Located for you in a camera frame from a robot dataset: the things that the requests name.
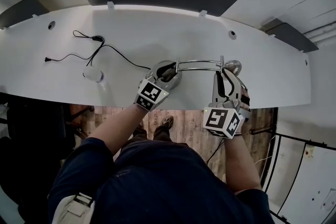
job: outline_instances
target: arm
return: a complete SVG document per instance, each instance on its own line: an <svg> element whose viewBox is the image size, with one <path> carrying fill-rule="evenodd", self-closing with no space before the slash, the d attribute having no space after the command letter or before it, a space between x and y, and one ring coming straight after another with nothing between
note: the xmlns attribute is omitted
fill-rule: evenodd
<svg viewBox="0 0 336 224"><path fill-rule="evenodd" d="M242 89L242 95L248 97L247 91ZM242 103L243 109L249 106ZM228 139L225 145L226 184L238 194L245 189L261 189L260 178L256 166L246 147L242 136Z"/></svg>
<svg viewBox="0 0 336 224"><path fill-rule="evenodd" d="M132 104L100 124L89 137L102 140L114 155L126 143L146 114L147 110Z"/></svg>

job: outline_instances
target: white bracket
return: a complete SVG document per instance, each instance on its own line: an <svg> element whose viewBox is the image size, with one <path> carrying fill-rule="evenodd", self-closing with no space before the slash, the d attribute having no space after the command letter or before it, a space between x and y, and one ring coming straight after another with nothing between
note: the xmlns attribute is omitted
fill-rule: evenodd
<svg viewBox="0 0 336 224"><path fill-rule="evenodd" d="M208 13L208 11L206 10L202 10L200 13L199 13L199 18L202 18L202 17L205 17L205 15Z"/></svg>
<svg viewBox="0 0 336 224"><path fill-rule="evenodd" d="M112 1L107 1L107 8L109 10L114 10L114 7L115 7L115 5Z"/></svg>

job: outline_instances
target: chrome bar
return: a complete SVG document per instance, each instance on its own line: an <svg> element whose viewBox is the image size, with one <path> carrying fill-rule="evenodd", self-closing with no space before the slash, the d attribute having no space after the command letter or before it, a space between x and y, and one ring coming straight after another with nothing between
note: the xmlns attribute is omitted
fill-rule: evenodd
<svg viewBox="0 0 336 224"><path fill-rule="evenodd" d="M190 63L190 62L213 62L213 63L220 63L218 61L213 61L213 60L189 60L189 61L180 61L179 64L181 64L181 63Z"/></svg>
<svg viewBox="0 0 336 224"><path fill-rule="evenodd" d="M177 72L190 71L190 70L220 71L220 69L214 69L214 68L181 68Z"/></svg>
<svg viewBox="0 0 336 224"><path fill-rule="evenodd" d="M224 68L224 56L221 55L220 58L221 58L221 59L220 59L220 60L221 60L221 61L220 61L220 62L221 62L221 63L220 63L220 71L223 72L223 68Z"/></svg>
<svg viewBox="0 0 336 224"><path fill-rule="evenodd" d="M175 65L175 73L176 74L179 72L179 67L180 67L180 58L177 57L176 65Z"/></svg>

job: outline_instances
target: power cord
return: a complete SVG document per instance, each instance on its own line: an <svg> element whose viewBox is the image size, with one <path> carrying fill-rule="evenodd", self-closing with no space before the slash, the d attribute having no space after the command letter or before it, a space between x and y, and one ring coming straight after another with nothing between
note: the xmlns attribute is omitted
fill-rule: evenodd
<svg viewBox="0 0 336 224"><path fill-rule="evenodd" d="M211 160L211 158L216 154L216 152L219 150L219 148L224 144L224 138L222 138L222 140L220 141L218 147L216 148L216 150L213 152L213 154L210 156L210 158L206 161L206 165L209 165L209 161Z"/></svg>
<svg viewBox="0 0 336 224"><path fill-rule="evenodd" d="M271 157L273 157L273 156L269 156L269 157L267 157L267 158L260 159L260 160L256 161L254 164L257 164L257 163L259 163L259 162L261 162L261 161L264 161L264 160L266 160L266 159L268 159L268 158L271 158Z"/></svg>
<svg viewBox="0 0 336 224"><path fill-rule="evenodd" d="M90 57L88 57L88 58L84 58L84 57L79 56L79 55L77 55L77 54L68 54L68 55L66 55L64 58L62 58L62 59L60 59L60 60L51 59L51 58L49 58L49 57L46 57L44 61L45 61L45 62L49 62L49 61L61 62L61 61L63 61L65 58L67 58L68 56L72 55L72 56L76 56L76 57L78 57L78 58L80 58L80 59L83 59L83 60L89 60L89 62L87 63L86 66L88 66L88 65L91 65L91 66L92 66L92 61L93 61L94 57L97 55L97 53L99 52L99 50L100 50L102 47L110 47L110 48L114 49L118 54L120 54L126 61L128 61L128 62L131 63L132 65L134 65L134 66L136 66L136 67L140 67L140 68L144 68L144 69L151 70L149 67L139 66L139 65L134 64L132 61L130 61L129 59L127 59L121 52L119 52L117 49L115 49L111 44L106 44L106 45L104 45L104 43L105 43L105 39L104 39L102 36L92 36L92 37L89 37L89 36L87 36L87 35L84 35L82 32L80 32L80 31L78 31L78 30L74 30L74 31L72 32L72 34L73 34L75 37L79 37L79 38L90 38L90 39L92 39L92 40L94 40L94 41L99 41L99 42L101 42L101 44L100 44L99 48L98 48L97 50L95 50L94 53L93 53Z"/></svg>

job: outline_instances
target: shoe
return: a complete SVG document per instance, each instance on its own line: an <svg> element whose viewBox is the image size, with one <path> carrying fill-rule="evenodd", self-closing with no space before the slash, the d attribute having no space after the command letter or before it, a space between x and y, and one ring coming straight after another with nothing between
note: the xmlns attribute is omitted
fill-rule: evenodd
<svg viewBox="0 0 336 224"><path fill-rule="evenodd" d="M167 116L161 121L160 126L164 125L164 126L168 127L168 129L170 129L173 126L173 124L174 124L174 117L173 116Z"/></svg>
<svg viewBox="0 0 336 224"><path fill-rule="evenodd" d="M135 128L134 133L139 134L143 132L143 121L139 123L139 125Z"/></svg>
<svg viewBox="0 0 336 224"><path fill-rule="evenodd" d="M143 121L141 121L141 122L139 123L138 127L136 127L136 128L143 129Z"/></svg>

